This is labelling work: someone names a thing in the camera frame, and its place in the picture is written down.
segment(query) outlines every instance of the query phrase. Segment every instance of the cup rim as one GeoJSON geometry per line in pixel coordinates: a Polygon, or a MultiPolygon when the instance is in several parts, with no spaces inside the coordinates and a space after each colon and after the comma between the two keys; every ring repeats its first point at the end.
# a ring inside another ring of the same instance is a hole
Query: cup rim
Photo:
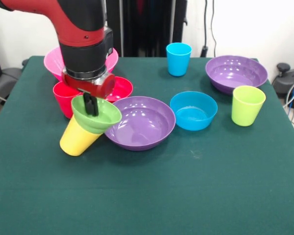
{"type": "Polygon", "coordinates": [[[77,96],[77,95],[83,94],[83,92],[80,92],[80,91],[76,90],[78,93],[77,93],[77,94],[74,94],[74,95],[66,95],[66,96],[59,95],[59,94],[57,94],[56,92],[54,92],[54,88],[55,88],[56,86],[60,85],[60,83],[62,83],[62,84],[65,85],[65,82],[63,82],[63,81],[59,81],[59,82],[57,82],[57,83],[53,86],[53,89],[52,89],[53,94],[54,94],[55,96],[57,96],[57,97],[61,97],[61,98],[71,98],[71,97],[75,97],[75,96],[77,96]]]}
{"type": "Polygon", "coordinates": [[[193,51],[192,47],[189,44],[187,44],[187,43],[170,43],[169,45],[167,45],[166,50],[167,50],[167,52],[169,52],[172,55],[180,55],[180,56],[191,54],[192,51],[193,51]],[[168,47],[171,46],[171,45],[174,45],[174,44],[180,44],[180,45],[183,44],[183,45],[186,45],[186,46],[188,46],[190,48],[190,51],[187,52],[187,53],[184,53],[184,54],[172,53],[172,52],[169,51],[168,47]]]}
{"type": "Polygon", "coordinates": [[[243,85],[243,86],[239,86],[239,87],[235,88],[233,90],[233,97],[236,98],[239,102],[241,102],[243,104],[247,104],[247,105],[260,105],[260,104],[263,104],[266,101],[266,98],[267,98],[266,94],[262,90],[260,90],[259,88],[253,87],[253,86],[247,86],[247,85],[243,85]],[[236,94],[237,90],[242,89],[242,88],[249,88],[249,89],[255,90],[257,92],[260,92],[260,94],[263,97],[262,101],[258,102],[258,103],[248,103],[248,102],[242,101],[240,98],[237,97],[237,94],[236,94]]]}
{"type": "Polygon", "coordinates": [[[114,124],[116,124],[116,123],[118,123],[118,122],[120,122],[121,121],[121,119],[122,119],[122,113],[121,113],[121,111],[114,105],[114,104],[112,104],[111,102],[109,102],[108,100],[105,100],[105,99],[102,99],[102,98],[98,98],[97,97],[97,99],[98,100],[102,100],[104,103],[105,103],[105,105],[109,105],[109,106],[114,106],[115,107],[115,109],[116,109],[116,111],[117,111],[117,113],[118,113],[118,115],[119,115],[119,118],[117,119],[117,121],[115,122],[115,121],[110,121],[110,122],[104,122],[104,121],[98,121],[98,120],[94,120],[93,118],[91,118],[91,117],[88,117],[88,116],[85,116],[85,115],[83,115],[73,104],[76,102],[75,100],[76,99],[79,99],[80,98],[80,96],[81,95],[77,95],[76,97],[74,97],[73,98],[73,100],[72,100],[72,110],[73,110],[73,113],[74,113],[74,115],[75,115],[75,113],[78,113],[77,115],[80,117],[80,116],[83,116],[83,118],[84,118],[84,120],[86,120],[86,121],[90,121],[90,122],[92,122],[92,123],[99,123],[99,124],[101,124],[101,125],[114,125],[114,124]]]}

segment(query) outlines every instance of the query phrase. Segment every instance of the green cup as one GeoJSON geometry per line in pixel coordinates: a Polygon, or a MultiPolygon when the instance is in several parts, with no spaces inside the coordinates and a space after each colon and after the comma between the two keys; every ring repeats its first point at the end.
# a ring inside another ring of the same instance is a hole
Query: green cup
{"type": "Polygon", "coordinates": [[[252,86],[240,86],[233,91],[232,120],[239,126],[254,123],[266,100],[262,90],[252,86]]]}

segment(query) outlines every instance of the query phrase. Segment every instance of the bowl rim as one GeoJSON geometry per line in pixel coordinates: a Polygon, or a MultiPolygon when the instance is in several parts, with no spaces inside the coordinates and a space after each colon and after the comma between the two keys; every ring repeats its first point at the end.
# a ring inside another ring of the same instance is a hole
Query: bowl rim
{"type": "Polygon", "coordinates": [[[217,102],[215,101],[215,99],[213,99],[210,95],[208,95],[208,94],[206,94],[206,93],[204,93],[204,92],[197,92],[197,91],[184,91],[184,92],[180,92],[180,93],[178,93],[178,94],[176,94],[175,96],[172,97],[172,99],[170,100],[170,107],[172,106],[173,99],[176,99],[177,96],[180,96],[181,94],[185,94],[185,93],[203,94],[203,95],[205,95],[206,97],[208,97],[209,99],[211,99],[211,101],[214,102],[215,107],[216,107],[216,110],[215,110],[215,112],[214,112],[213,115],[211,115],[211,116],[209,116],[208,118],[203,119],[203,120],[192,120],[191,122],[201,122],[201,121],[206,121],[206,120],[209,120],[209,119],[211,119],[211,118],[214,118],[214,116],[215,116],[215,115],[217,114],[217,112],[218,112],[218,103],[217,103],[217,102]]]}
{"type": "Polygon", "coordinates": [[[122,98],[122,99],[119,99],[117,100],[116,102],[113,103],[113,105],[116,105],[117,102],[121,102],[125,99],[134,99],[134,98],[146,98],[146,99],[152,99],[152,100],[156,100],[157,102],[160,102],[162,104],[164,104],[164,106],[166,106],[168,108],[168,111],[172,114],[173,118],[174,118],[174,122],[173,122],[173,125],[171,128],[169,128],[168,132],[166,133],[165,136],[163,136],[162,138],[160,138],[159,140],[157,141],[153,141],[153,142],[150,142],[148,144],[143,144],[143,145],[138,145],[138,146],[132,146],[132,145],[126,145],[126,144],[123,144],[123,143],[120,143],[118,141],[115,141],[114,139],[110,138],[110,136],[107,134],[107,132],[110,131],[111,128],[109,128],[104,134],[106,135],[106,137],[111,140],[112,142],[116,143],[116,144],[119,144],[119,145],[122,145],[122,146],[126,146],[126,147],[147,147],[147,146],[150,146],[150,145],[153,145],[153,144],[159,144],[161,143],[163,140],[165,140],[171,133],[172,131],[174,130],[175,128],[175,125],[176,125],[176,117],[175,117],[175,113],[173,112],[173,110],[171,109],[171,107],[166,104],[165,102],[162,102],[156,98],[152,98],[152,97],[149,97],[149,96],[140,96],[140,95],[137,95],[137,96],[130,96],[130,97],[125,97],[125,98],[122,98]]]}
{"type": "MultiPolygon", "coordinates": [[[[115,76],[115,80],[117,80],[117,79],[120,79],[120,80],[126,81],[128,84],[130,84],[130,86],[131,86],[131,91],[130,91],[130,93],[129,93],[128,95],[126,95],[125,97],[122,97],[121,99],[128,98],[128,97],[133,93],[133,90],[134,90],[133,83],[132,83],[130,80],[126,79],[125,77],[115,76]]],[[[116,101],[120,100],[120,99],[109,99],[108,97],[107,97],[105,100],[107,100],[107,101],[109,101],[109,102],[116,102],[116,101]]]]}
{"type": "MultiPolygon", "coordinates": [[[[61,48],[60,48],[60,46],[57,46],[57,47],[54,47],[53,49],[51,49],[51,50],[49,50],[46,54],[45,54],[45,56],[44,56],[44,66],[45,66],[45,68],[49,71],[49,72],[51,72],[51,73],[53,73],[53,74],[55,74],[55,75],[57,75],[57,76],[62,76],[62,72],[60,72],[60,74],[58,73],[58,72],[54,72],[54,71],[52,71],[51,69],[50,69],[50,67],[49,66],[47,66],[47,58],[49,57],[49,55],[51,55],[51,53],[52,52],[54,52],[54,51],[56,51],[56,50],[60,50],[60,52],[61,52],[61,48]]],[[[115,53],[116,55],[117,55],[117,59],[116,59],[116,61],[112,64],[112,66],[111,66],[111,68],[107,68],[107,71],[109,71],[110,69],[113,69],[116,65],[117,65],[117,63],[118,63],[118,61],[119,61],[119,54],[118,54],[118,52],[117,52],[117,50],[113,47],[112,48],[112,53],[115,53]]]]}
{"type": "MultiPolygon", "coordinates": [[[[266,72],[266,78],[265,78],[263,81],[261,81],[259,84],[257,84],[256,86],[252,85],[252,87],[260,87],[260,86],[264,85],[264,84],[267,82],[267,80],[268,80],[268,71],[266,70],[266,68],[265,68],[262,64],[260,64],[258,61],[253,60],[253,59],[250,59],[250,58],[247,58],[247,57],[244,57],[244,56],[240,56],[240,55],[221,55],[221,56],[217,56],[217,57],[215,57],[215,58],[210,59],[210,60],[206,63],[205,71],[206,71],[206,74],[208,75],[208,77],[209,77],[211,80],[213,80],[213,81],[215,81],[216,83],[220,84],[220,83],[219,83],[219,82],[218,82],[213,76],[211,76],[211,75],[208,73],[208,71],[207,71],[207,67],[209,66],[209,64],[212,63],[214,60],[216,60],[216,59],[218,59],[218,58],[223,58],[223,57],[228,57],[228,56],[231,56],[231,57],[237,57],[237,58],[242,58],[242,59],[247,59],[247,60],[249,60],[249,61],[252,61],[253,63],[258,64],[260,67],[262,67],[262,68],[264,69],[264,71],[266,72]]],[[[224,87],[228,87],[228,88],[232,88],[232,89],[235,89],[235,88],[236,88],[236,87],[230,87],[230,86],[227,86],[227,85],[223,85],[223,86],[224,86],[224,87]]]]}

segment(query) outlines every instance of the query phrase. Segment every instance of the red bowl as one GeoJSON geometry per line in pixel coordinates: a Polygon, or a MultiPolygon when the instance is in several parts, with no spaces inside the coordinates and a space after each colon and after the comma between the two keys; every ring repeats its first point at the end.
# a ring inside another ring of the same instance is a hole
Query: red bowl
{"type": "Polygon", "coordinates": [[[116,84],[113,92],[107,96],[106,100],[113,103],[119,99],[129,97],[133,92],[133,84],[124,77],[115,77],[116,84]]]}

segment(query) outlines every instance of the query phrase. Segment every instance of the green tablecloth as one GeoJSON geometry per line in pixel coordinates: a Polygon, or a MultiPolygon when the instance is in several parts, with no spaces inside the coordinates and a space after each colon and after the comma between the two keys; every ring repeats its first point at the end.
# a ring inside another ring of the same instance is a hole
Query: green tablecloth
{"type": "Polygon", "coordinates": [[[68,123],[55,78],[32,57],[0,114],[0,235],[294,235],[294,130],[267,82],[267,100],[246,128],[231,119],[231,97],[194,58],[184,77],[165,58],[120,58],[115,74],[133,95],[169,103],[202,91],[218,103],[211,126],[176,127],[146,152],[100,137],[81,157],[59,147],[68,123]]]}

